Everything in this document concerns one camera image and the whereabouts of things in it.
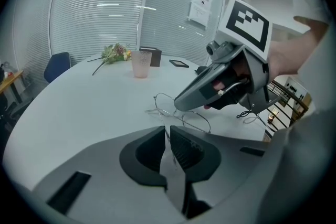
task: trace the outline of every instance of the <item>window blinds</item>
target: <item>window blinds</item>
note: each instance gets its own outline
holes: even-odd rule
[[[206,64],[206,45],[218,29],[223,0],[213,0],[208,27],[188,20],[191,0],[146,0],[140,46],[156,47],[163,54]]]
[[[67,51],[72,63],[119,42],[136,48],[142,0],[53,0],[52,54]]]
[[[43,89],[43,77],[50,58],[48,13],[50,0],[16,0],[13,44],[16,61],[24,70],[26,84]]]

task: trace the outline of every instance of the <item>wire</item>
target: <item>wire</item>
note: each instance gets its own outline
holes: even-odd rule
[[[254,112],[252,112],[252,110],[247,110],[247,111],[243,111],[241,114],[237,115],[236,118],[244,118],[246,117],[248,114],[253,113],[255,115],[255,117],[248,117],[246,119],[243,120],[243,123],[245,124],[250,124],[253,123],[253,121],[255,121],[256,119],[259,119],[264,126],[266,126],[267,128],[269,128],[272,132],[275,133],[275,130],[273,130],[271,127],[269,127],[259,116],[260,113],[256,114]]]

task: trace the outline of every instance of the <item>blue office chair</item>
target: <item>blue office chair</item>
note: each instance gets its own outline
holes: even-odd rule
[[[51,83],[58,76],[63,74],[71,67],[71,58],[68,52],[61,52],[60,54],[54,54],[44,70],[44,78]]]

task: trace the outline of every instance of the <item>finger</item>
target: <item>finger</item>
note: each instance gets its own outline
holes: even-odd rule
[[[218,81],[218,80],[214,81],[214,83],[212,85],[213,85],[213,87],[214,87],[214,89],[216,91],[219,91],[219,90],[225,88],[225,85],[222,82]]]
[[[237,76],[249,75],[248,66],[246,60],[241,60],[233,65]]]

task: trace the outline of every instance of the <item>white table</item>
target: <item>white table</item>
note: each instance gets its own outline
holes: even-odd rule
[[[173,66],[181,60],[189,68]],[[100,60],[75,65],[46,87],[28,107],[8,140],[3,165],[10,178],[32,190],[53,169],[94,143],[137,130],[162,125],[153,96],[176,97],[195,77],[197,65],[178,57],[162,56],[159,68],[146,79],[133,77],[131,62],[104,65]],[[251,140],[263,139],[260,121],[244,124],[236,115],[246,109],[230,105],[220,111],[195,109],[211,123],[212,133]],[[261,112],[266,122],[267,111]],[[164,117],[166,125],[182,125]]]

